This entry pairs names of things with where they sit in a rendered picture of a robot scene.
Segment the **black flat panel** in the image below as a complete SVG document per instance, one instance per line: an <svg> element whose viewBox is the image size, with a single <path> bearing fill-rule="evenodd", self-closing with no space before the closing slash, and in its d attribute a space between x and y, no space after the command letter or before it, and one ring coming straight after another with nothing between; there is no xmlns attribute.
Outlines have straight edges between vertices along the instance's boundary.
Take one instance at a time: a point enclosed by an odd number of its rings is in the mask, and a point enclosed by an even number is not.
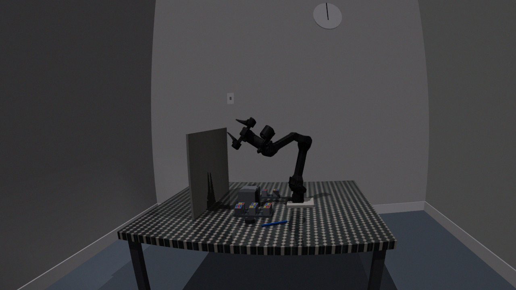
<svg viewBox="0 0 516 290"><path fill-rule="evenodd" d="M192 219L229 192L227 127L186 134Z"/></svg>

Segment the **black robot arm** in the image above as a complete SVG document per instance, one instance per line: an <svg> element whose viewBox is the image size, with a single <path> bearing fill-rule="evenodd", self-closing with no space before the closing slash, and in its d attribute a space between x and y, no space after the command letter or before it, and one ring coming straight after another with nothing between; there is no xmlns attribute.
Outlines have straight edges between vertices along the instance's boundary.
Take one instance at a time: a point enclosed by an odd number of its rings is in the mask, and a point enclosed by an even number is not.
<svg viewBox="0 0 516 290"><path fill-rule="evenodd" d="M246 143L247 140L251 140L250 137L254 134L255 133L253 133L252 130L249 130L247 127L243 127L242 131L240 132L240 140L243 140ZM291 191L293 191L292 203L303 203L306 188L303 186L304 181L302 175L304 172L304 164L306 160L307 151L311 147L312 139L310 136L305 136L298 134L296 132L291 132L282 139L273 143L271 139L275 134L276 133L274 132L273 128L266 125L260 132L261 138L258 136L255 137L255 139L252 142L252 145L258 149L257 153L261 153L262 155L267 157L272 157L278 152L280 148L291 143L293 140L298 142L298 159L297 163L295 164L294 175L289 178L289 187Z"/></svg>

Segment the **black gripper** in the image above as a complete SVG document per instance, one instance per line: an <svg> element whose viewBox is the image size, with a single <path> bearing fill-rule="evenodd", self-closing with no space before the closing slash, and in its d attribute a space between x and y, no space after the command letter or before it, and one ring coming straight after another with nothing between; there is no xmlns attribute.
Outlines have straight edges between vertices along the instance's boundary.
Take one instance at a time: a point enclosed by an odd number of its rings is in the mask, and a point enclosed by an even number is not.
<svg viewBox="0 0 516 290"><path fill-rule="evenodd" d="M237 120L238 122L240 122L240 123L242 123L242 124L246 125L246 126L247 126L247 128L248 128L249 130L250 130L250 128L251 128L251 127L254 127L254 125L256 125L256 121L255 121L255 119L254 119L254 118L252 118L252 117L250 117L250 119L247 119L247 120L238 120L238 119L236 119L236 120ZM241 146L241 144L240 144L240 143L241 143L241 141L242 141L242 140L240 140L240 138L237 140L237 139L235 139L235 138L234 138L234 137L233 137L229 132L227 132L227 133L230 135L231 139L233 140L233 141L232 141L232 143L233 143L233 144L232 144L231 146L232 146L234 149L239 150L239 148L240 148L240 146ZM246 142L247 142L247 143L250 143L250 144L252 145L252 142L253 142L253 140L255 139L255 137L257 137L257 135L256 135L256 134L252 135L252 136L250 137L250 139L251 139L251 140L250 140L250 141L249 141L249 140L247 140Z"/></svg>

